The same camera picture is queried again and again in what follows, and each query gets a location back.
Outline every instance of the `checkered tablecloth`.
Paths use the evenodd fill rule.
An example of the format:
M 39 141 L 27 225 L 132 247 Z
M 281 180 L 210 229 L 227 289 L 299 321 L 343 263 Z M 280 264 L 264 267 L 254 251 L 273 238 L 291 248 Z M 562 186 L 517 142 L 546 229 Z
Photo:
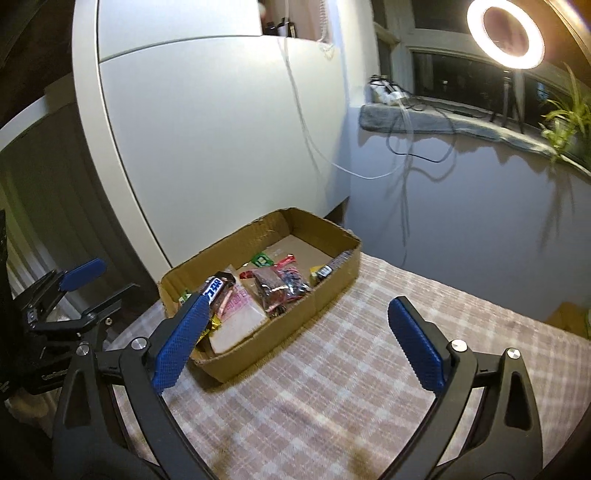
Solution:
M 547 463 L 591 400 L 591 342 L 367 255 L 338 301 L 262 361 L 223 385 L 189 365 L 163 397 L 220 479 L 377 479 L 434 399 L 388 327 L 398 295 L 474 351 L 522 352 Z M 156 304 L 113 347 L 149 335 L 163 316 Z M 155 461 L 122 387 L 117 395 L 140 455 Z M 459 453 L 478 400 L 475 391 L 442 461 Z

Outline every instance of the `glass window pane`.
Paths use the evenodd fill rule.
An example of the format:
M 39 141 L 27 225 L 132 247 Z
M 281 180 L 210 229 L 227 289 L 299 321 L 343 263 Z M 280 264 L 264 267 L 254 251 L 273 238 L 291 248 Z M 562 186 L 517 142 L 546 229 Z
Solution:
M 544 122 L 542 115 L 550 113 L 556 107 L 546 100 L 567 100 L 566 95 L 553 92 L 550 87 L 536 79 L 525 77 L 525 123 L 540 127 Z
M 415 95 L 502 112 L 504 71 L 489 63 L 413 53 Z
M 388 28 L 384 0 L 371 0 L 371 6 L 374 8 L 374 21 L 382 25 L 384 28 Z
M 392 80 L 392 47 L 378 38 L 379 72 Z
M 473 0 L 412 0 L 416 28 L 470 33 L 466 16 Z

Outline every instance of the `potted plant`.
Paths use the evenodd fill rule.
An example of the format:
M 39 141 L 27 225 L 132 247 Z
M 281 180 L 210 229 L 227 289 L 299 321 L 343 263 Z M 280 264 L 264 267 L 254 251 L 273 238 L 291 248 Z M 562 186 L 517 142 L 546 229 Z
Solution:
M 591 108 L 589 97 L 581 94 L 579 84 L 573 71 L 567 65 L 570 75 L 570 101 L 546 100 L 556 107 L 556 110 L 543 115 L 545 125 L 542 127 L 542 137 L 547 139 L 554 148 L 551 161 L 564 160 L 576 166 L 589 167 L 589 142 L 587 141 L 591 128 Z

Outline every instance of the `window sill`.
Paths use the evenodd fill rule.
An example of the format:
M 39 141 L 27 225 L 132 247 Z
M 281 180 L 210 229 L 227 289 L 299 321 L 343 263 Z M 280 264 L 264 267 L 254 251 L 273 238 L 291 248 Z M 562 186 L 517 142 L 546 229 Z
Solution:
M 470 111 L 472 109 L 470 106 L 460 106 L 462 108 L 457 109 L 458 111 L 462 111 L 468 115 L 476 114 L 476 110 L 474 110 L 474 113 Z M 486 115 L 485 118 L 471 118 L 446 111 L 446 118 L 431 107 L 425 107 L 425 110 L 422 111 L 415 109 L 408 109 L 407 111 L 413 125 L 413 131 L 416 134 L 453 135 L 457 133 L 480 140 L 504 143 L 511 148 L 526 153 L 535 153 L 547 158 L 554 157 L 554 149 L 540 137 L 540 130 L 529 125 L 524 125 L 524 131 L 526 133 L 522 134 L 511 130 L 511 127 L 515 128 L 517 126 L 514 122 L 510 122 L 512 125 L 509 125 L 509 128 L 489 122 L 490 114 L 486 112 L 483 115 L 479 115 Z M 381 103 L 367 103 L 361 107 L 359 126 L 368 132 L 389 135 L 407 133 L 407 127 L 400 112 L 400 107 L 383 105 Z M 591 172 L 579 163 L 565 156 L 563 156 L 562 160 L 577 168 L 588 177 L 591 177 Z

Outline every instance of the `blue gripper pad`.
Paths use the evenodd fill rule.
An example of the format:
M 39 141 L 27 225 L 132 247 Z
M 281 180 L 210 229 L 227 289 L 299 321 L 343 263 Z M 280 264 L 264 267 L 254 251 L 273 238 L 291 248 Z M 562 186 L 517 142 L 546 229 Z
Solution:
M 74 270 L 66 272 L 60 282 L 61 291 L 74 291 L 83 287 L 87 283 L 99 278 L 107 269 L 107 264 L 100 258 L 95 258 L 89 262 L 76 267 Z
M 207 297 L 200 296 L 168 337 L 156 357 L 152 386 L 158 395 L 177 382 L 195 343 L 208 323 L 209 301 Z
M 423 388 L 436 394 L 443 390 L 441 357 L 398 299 L 388 306 L 388 323 Z

